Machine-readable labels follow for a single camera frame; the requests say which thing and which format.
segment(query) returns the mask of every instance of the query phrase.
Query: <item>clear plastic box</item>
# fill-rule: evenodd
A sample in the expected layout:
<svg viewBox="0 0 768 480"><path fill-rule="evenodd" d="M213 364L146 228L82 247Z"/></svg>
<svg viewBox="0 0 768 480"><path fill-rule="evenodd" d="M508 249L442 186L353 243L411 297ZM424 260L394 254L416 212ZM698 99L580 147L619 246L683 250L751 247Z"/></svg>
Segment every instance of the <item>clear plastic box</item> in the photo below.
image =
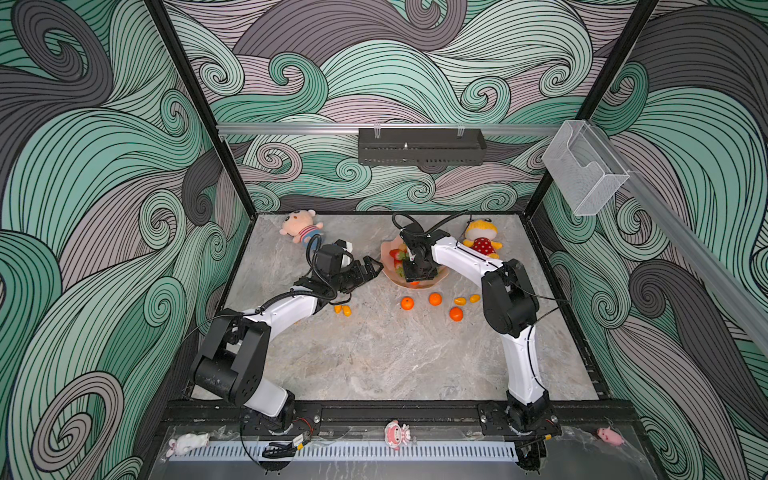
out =
<svg viewBox="0 0 768 480"><path fill-rule="evenodd" d="M629 174L624 159L600 128L566 120L543 156L574 215L597 215Z"/></svg>

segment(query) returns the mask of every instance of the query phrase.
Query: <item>red wire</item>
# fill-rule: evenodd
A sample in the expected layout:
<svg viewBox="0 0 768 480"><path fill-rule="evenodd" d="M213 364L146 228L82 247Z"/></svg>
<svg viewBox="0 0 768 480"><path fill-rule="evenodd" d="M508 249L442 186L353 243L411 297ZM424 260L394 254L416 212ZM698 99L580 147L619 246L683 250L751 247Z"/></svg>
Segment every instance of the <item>red wire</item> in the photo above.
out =
<svg viewBox="0 0 768 480"><path fill-rule="evenodd" d="M298 418L298 419L296 419L296 420L303 420L303 421L304 421L304 423L306 423L306 426L308 426L308 427L310 428L310 435L312 435L312 434L315 432L315 429L313 429L313 428L312 428L312 426L310 425L310 423L309 423L309 422L307 422L307 420L306 420L305 418L301 418L301 417L299 417L299 418Z"/></svg>

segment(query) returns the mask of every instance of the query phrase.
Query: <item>white cable tray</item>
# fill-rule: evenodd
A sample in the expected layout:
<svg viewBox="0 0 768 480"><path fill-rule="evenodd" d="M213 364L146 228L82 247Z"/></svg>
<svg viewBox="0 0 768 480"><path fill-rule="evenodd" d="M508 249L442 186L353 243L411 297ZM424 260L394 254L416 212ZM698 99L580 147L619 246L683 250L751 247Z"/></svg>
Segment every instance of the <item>white cable tray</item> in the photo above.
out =
<svg viewBox="0 0 768 480"><path fill-rule="evenodd" d="M259 462L269 462L261 456L267 442L245 442L248 452ZM171 462L200 461L250 461L239 440L211 442L207 447L195 449L186 455L170 457ZM384 440L323 441L314 440L292 458L292 462L413 462L413 461L460 461L460 462L517 462L515 444L512 442L422 441L401 446L395 451Z"/></svg>

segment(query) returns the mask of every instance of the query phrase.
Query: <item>red polka dot dress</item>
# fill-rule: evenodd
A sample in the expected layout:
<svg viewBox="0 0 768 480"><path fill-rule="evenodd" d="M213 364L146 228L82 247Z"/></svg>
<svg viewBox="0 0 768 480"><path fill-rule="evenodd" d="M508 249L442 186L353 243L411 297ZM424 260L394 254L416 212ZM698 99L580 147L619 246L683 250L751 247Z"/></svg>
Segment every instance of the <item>red polka dot dress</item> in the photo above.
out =
<svg viewBox="0 0 768 480"><path fill-rule="evenodd" d="M487 238L480 237L472 244L472 249L476 252L480 252L483 255L490 255L496 253L496 250L491 245L491 241Z"/></svg>

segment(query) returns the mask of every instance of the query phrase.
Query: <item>white plush bunny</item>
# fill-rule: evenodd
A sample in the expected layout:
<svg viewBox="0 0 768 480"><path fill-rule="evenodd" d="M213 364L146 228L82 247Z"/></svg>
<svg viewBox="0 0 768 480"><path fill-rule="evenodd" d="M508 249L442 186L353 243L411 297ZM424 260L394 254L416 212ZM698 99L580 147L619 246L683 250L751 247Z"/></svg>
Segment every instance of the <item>white plush bunny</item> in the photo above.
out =
<svg viewBox="0 0 768 480"><path fill-rule="evenodd" d="M179 437L177 440L170 439L168 440L168 446L170 446L170 449L165 452L165 456L171 457L174 454L186 455L188 452L191 452L194 449L207 447L209 438L210 433L201 433L199 435L187 433L186 435Z"/></svg>

